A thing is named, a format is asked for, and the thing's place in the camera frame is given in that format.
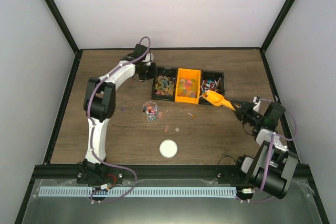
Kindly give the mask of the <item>black bin with popsicle candies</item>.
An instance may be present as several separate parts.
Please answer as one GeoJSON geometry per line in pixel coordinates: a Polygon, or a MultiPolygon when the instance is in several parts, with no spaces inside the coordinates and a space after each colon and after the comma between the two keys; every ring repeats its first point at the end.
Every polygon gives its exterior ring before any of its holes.
{"type": "Polygon", "coordinates": [[[177,68],[157,67],[152,84],[154,100],[175,101],[177,68]]]}

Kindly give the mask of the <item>orange plastic scoop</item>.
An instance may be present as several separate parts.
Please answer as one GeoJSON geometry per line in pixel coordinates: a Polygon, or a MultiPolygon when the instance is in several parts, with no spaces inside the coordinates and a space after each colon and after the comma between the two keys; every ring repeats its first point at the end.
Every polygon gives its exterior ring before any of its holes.
{"type": "Polygon", "coordinates": [[[235,111],[235,108],[233,107],[232,103],[224,98],[223,95],[212,91],[208,90],[202,93],[201,97],[208,101],[210,104],[213,106],[224,106],[228,109],[231,109],[232,111],[235,111]]]}

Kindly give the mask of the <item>clear plastic cup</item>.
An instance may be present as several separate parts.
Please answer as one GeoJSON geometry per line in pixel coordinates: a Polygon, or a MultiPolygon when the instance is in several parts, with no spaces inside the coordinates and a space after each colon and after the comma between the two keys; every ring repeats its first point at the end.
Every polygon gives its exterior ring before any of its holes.
{"type": "Polygon", "coordinates": [[[149,122],[156,120],[159,116],[159,107],[155,102],[148,101],[142,106],[141,112],[149,122]]]}

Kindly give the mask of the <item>black bin with lollipops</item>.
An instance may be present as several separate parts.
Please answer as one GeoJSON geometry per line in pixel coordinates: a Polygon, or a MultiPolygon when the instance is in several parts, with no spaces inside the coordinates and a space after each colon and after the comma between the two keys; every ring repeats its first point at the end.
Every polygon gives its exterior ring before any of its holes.
{"type": "Polygon", "coordinates": [[[221,95],[225,94],[224,73],[218,71],[201,71],[200,95],[204,91],[215,91],[221,95]]]}

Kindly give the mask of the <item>yellow bin with star candies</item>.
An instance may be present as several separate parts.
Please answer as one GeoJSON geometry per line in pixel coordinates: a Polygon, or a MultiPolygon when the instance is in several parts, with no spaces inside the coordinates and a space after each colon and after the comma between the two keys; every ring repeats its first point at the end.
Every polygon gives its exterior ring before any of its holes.
{"type": "Polygon", "coordinates": [[[201,95],[201,71],[178,68],[175,102],[198,104],[201,95]]]}

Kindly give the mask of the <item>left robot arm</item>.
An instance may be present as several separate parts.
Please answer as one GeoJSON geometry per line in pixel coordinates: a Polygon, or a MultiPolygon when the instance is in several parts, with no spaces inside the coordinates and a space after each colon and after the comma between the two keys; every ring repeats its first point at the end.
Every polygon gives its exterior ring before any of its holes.
{"type": "Polygon", "coordinates": [[[116,91],[136,74],[140,81],[153,78],[156,67],[153,59],[148,46],[136,44],[133,52],[123,57],[112,70],[88,81],[83,109],[89,135],[83,168],[95,184],[102,184],[107,178],[105,143],[107,127],[115,112],[116,91]]]}

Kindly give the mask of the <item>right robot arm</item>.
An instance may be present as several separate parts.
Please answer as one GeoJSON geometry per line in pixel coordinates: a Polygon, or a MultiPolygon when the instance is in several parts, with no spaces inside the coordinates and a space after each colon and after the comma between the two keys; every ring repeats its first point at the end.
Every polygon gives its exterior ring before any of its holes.
{"type": "Polygon", "coordinates": [[[236,161],[233,177],[238,183],[250,183],[269,195],[282,199],[288,192],[299,162],[298,155],[289,150],[276,127],[286,109],[277,102],[269,102],[264,114],[258,112],[262,99],[253,102],[232,101],[233,111],[242,125],[251,126],[254,140],[259,145],[255,157],[243,155],[236,161]]]}

